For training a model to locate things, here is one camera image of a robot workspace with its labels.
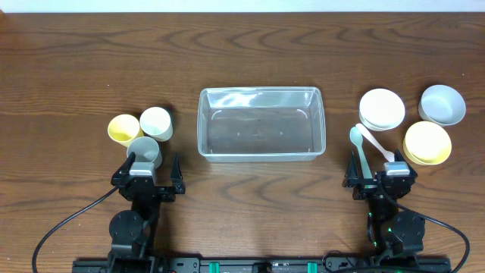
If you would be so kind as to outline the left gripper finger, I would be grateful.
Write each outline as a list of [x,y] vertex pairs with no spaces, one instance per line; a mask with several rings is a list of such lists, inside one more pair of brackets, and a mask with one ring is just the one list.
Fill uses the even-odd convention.
[[183,175],[180,170],[180,157],[177,153],[174,155],[170,179],[173,187],[183,186]]
[[122,178],[126,177],[129,175],[130,169],[133,165],[133,163],[136,160],[136,154],[134,152],[131,152],[126,161],[116,170],[115,172],[115,177],[116,178]]

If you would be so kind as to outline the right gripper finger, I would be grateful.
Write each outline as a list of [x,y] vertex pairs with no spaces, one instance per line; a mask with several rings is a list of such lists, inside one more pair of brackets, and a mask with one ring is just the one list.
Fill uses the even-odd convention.
[[406,176],[411,176],[411,177],[417,176],[417,172],[409,165],[409,163],[405,160],[404,156],[398,149],[395,151],[395,162],[406,162],[410,169],[410,175],[406,175]]
[[355,161],[355,154],[354,152],[351,152],[351,155],[349,158],[349,164],[343,178],[343,186],[354,187],[357,183],[358,183],[358,171],[357,171],[357,165]]

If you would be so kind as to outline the pink plastic fork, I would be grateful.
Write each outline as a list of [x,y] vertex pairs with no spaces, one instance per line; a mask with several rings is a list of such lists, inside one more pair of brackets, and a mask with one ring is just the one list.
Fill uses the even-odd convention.
[[360,131],[361,135],[365,137],[375,148],[377,148],[383,155],[383,157],[388,161],[388,162],[394,162],[395,161],[395,155],[393,152],[388,151],[384,149],[380,143],[375,139],[375,137],[371,134],[371,132],[366,128],[365,125],[363,124],[356,124],[355,125],[358,130]]

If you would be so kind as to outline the grey plastic cup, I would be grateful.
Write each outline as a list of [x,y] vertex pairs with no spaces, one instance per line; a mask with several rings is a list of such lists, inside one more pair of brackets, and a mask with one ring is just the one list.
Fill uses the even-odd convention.
[[158,142],[148,136],[135,139],[127,148],[127,157],[132,152],[136,155],[135,162],[152,163],[155,168],[159,168],[163,162]]

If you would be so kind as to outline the yellow plastic bowl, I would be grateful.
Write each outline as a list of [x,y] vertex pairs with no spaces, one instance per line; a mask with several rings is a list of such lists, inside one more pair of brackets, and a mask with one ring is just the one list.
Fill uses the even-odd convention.
[[452,141],[439,125],[419,121],[410,126],[403,140],[405,155],[419,165],[438,165],[448,159]]

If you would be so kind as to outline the yellow plastic cup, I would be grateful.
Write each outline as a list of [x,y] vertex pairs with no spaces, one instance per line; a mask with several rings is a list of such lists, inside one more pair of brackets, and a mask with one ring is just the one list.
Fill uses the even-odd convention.
[[129,114],[114,117],[108,124],[107,132],[113,141],[125,147],[144,136],[139,120]]

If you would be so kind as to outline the mint green plastic spoon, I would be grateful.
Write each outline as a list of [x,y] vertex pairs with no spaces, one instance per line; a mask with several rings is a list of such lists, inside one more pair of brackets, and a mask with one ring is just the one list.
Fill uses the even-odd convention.
[[358,150],[358,157],[360,160],[361,171],[364,179],[372,179],[371,169],[363,150],[363,136],[357,127],[352,127],[349,132],[349,138]]

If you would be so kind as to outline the white plastic bowl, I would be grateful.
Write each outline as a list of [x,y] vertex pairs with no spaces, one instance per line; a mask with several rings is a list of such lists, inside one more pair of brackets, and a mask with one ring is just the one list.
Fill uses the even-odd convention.
[[359,118],[370,130],[392,130],[404,120],[405,104],[391,90],[372,89],[359,102]]

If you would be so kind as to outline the white plastic cup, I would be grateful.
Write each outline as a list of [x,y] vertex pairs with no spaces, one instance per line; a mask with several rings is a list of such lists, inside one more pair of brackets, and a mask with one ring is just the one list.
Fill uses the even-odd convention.
[[171,116],[161,107],[146,109],[140,117],[142,130],[159,142],[168,141],[173,136]]

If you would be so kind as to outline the grey plastic bowl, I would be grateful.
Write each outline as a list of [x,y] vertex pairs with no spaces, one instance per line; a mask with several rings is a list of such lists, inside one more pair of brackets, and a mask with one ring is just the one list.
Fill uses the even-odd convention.
[[425,121],[442,127],[459,123],[466,114],[462,95],[447,85],[432,85],[425,89],[418,104],[418,114]]

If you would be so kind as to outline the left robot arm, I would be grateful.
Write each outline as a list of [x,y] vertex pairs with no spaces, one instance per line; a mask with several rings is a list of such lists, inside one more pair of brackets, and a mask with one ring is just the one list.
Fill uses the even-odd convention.
[[151,175],[131,174],[136,155],[115,171],[111,184],[119,194],[132,203],[131,209],[117,213],[109,224],[111,251],[108,254],[107,272],[124,273],[169,272],[169,262],[154,251],[155,233],[160,217],[160,205],[173,202],[177,194],[186,192],[186,185],[180,170],[180,157],[174,156],[169,187],[155,185]]

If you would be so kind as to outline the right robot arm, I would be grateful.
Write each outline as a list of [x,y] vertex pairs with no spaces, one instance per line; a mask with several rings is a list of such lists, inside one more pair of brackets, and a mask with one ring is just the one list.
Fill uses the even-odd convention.
[[416,263],[416,254],[423,250],[425,220],[414,212],[401,211],[397,200],[411,191],[417,172],[405,161],[400,151],[391,163],[396,170],[378,171],[365,178],[350,156],[343,186],[353,189],[354,200],[364,200],[369,207],[367,232],[374,243],[375,254],[366,258],[370,266],[405,266]]

